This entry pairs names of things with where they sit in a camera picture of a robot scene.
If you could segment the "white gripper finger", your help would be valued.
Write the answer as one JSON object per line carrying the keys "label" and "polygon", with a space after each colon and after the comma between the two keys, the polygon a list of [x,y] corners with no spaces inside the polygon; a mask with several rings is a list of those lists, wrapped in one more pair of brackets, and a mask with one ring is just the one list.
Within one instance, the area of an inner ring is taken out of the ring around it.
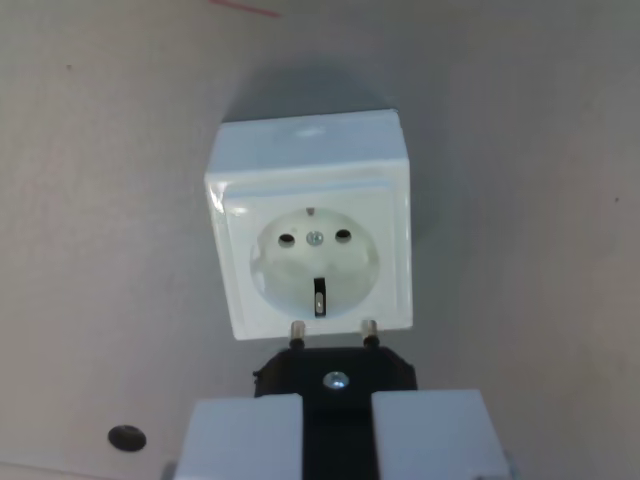
{"label": "white gripper finger", "polygon": [[285,394],[198,402],[175,477],[302,478],[302,397]]}
{"label": "white gripper finger", "polygon": [[509,479],[508,462],[478,390],[372,395],[381,479]]}

